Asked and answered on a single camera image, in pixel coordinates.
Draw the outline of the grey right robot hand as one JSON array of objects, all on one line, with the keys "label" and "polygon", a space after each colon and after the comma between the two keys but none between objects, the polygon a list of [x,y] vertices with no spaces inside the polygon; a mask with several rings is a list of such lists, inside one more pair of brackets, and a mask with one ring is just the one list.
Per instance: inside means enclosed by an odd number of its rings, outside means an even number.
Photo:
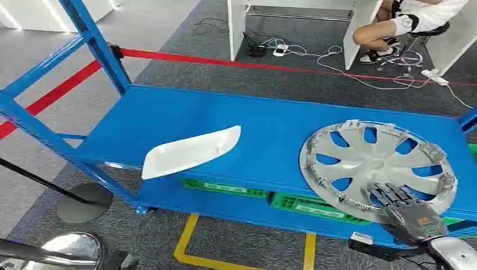
[{"label": "grey right robot hand", "polygon": [[398,241],[419,246],[448,235],[447,225],[439,214],[405,187],[376,182],[367,186],[367,192],[380,208],[379,222]]}]

